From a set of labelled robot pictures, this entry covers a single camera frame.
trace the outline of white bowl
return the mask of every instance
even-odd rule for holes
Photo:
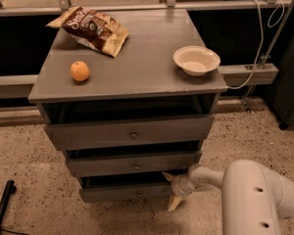
[[[175,51],[175,63],[190,75],[202,75],[220,65],[220,57],[210,49],[201,46],[186,46]]]

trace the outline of black cable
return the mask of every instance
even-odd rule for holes
[[[28,233],[17,232],[17,231],[10,231],[10,230],[6,230],[6,229],[2,229],[2,228],[0,228],[0,231],[5,231],[5,232],[8,232],[8,233],[19,234],[19,235],[29,235]]]

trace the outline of white robotic arm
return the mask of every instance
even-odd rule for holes
[[[279,218],[294,217],[294,182],[262,164],[239,160],[225,172],[195,164],[172,176],[170,211],[194,191],[221,189],[223,235],[280,235]]]

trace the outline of terrazzo floor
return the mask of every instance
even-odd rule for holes
[[[219,102],[200,163],[224,170],[235,160],[250,159],[294,181],[294,126],[280,130],[262,99],[252,99],[250,106],[248,114],[239,101]],[[17,186],[3,228],[34,235],[221,235],[219,190],[194,193],[174,212],[167,212],[167,197],[84,203],[43,126],[35,109],[0,112],[0,199],[7,180]],[[282,234],[294,234],[294,219],[280,224]]]

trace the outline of brown snack bag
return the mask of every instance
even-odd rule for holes
[[[62,27],[78,43],[114,58],[128,36],[128,30],[112,17],[83,7],[70,8],[47,26]]]

